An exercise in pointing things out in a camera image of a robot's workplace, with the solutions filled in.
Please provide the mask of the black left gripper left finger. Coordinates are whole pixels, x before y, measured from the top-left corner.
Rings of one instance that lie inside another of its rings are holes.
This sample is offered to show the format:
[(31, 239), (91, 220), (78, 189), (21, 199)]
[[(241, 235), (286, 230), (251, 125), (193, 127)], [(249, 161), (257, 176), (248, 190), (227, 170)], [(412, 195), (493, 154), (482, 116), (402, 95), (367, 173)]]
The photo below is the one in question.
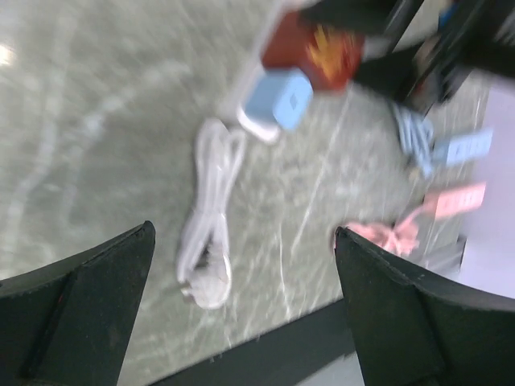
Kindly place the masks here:
[(3, 385), (115, 385), (155, 250), (146, 221), (1, 282)]

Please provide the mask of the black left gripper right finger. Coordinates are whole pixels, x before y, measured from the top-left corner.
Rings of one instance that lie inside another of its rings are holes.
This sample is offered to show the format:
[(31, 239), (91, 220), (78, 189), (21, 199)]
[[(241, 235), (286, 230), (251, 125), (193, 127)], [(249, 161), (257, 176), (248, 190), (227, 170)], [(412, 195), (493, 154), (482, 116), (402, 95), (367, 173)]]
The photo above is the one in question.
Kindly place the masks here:
[(514, 300), (335, 233), (348, 325), (367, 385), (512, 385)]

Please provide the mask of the pink power strip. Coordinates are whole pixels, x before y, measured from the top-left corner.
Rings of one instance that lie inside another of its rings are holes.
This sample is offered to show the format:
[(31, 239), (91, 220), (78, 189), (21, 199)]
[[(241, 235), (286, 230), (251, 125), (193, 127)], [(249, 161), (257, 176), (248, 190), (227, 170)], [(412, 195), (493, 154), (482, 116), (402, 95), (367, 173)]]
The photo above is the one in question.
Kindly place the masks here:
[(441, 220), (474, 211), (483, 203), (485, 188), (485, 183), (475, 183), (446, 191), (427, 193), (419, 206), (392, 225), (378, 222), (367, 224), (350, 222), (344, 227), (389, 253), (408, 257), (419, 246), (419, 227), (416, 219), (420, 215)]

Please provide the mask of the light blue power strip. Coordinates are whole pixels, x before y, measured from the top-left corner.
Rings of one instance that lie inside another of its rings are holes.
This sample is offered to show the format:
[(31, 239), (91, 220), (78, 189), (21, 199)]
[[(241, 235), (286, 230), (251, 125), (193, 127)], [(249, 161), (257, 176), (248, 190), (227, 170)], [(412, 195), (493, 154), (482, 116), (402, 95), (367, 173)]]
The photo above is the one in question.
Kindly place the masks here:
[(428, 117), (394, 103), (389, 108), (398, 128), (402, 153), (426, 179), (437, 166), (455, 166), (483, 158), (490, 151), (491, 128), (435, 139), (434, 126)]

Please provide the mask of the small blue plug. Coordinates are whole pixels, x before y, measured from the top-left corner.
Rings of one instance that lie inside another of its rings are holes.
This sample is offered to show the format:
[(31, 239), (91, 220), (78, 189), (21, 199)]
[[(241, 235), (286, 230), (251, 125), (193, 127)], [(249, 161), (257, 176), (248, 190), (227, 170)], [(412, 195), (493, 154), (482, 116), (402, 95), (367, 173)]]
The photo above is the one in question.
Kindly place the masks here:
[(313, 97), (311, 82), (299, 68), (266, 70), (244, 104), (249, 118), (294, 130)]

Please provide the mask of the maroon patterned cube plug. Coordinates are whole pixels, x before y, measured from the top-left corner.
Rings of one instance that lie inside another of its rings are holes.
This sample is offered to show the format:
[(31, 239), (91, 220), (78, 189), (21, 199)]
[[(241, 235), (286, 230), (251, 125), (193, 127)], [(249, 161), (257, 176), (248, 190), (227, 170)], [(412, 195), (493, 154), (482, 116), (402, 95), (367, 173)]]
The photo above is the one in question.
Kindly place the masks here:
[(262, 53), (266, 69), (299, 68), (316, 92), (344, 89), (361, 64), (365, 37), (301, 20), (286, 12)]

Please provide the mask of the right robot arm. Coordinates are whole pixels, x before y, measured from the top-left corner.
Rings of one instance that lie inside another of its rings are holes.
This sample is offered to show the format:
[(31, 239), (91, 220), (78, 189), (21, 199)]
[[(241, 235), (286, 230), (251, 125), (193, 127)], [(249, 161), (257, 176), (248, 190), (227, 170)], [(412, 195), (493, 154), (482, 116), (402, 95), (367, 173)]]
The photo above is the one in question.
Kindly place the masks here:
[(312, 24), (351, 31), (387, 43), (385, 54), (364, 61), (360, 86), (419, 113), (450, 100), (473, 70), (514, 78), (514, 3), (454, 1), (437, 30), (396, 49), (420, 1), (318, 1), (301, 9)]

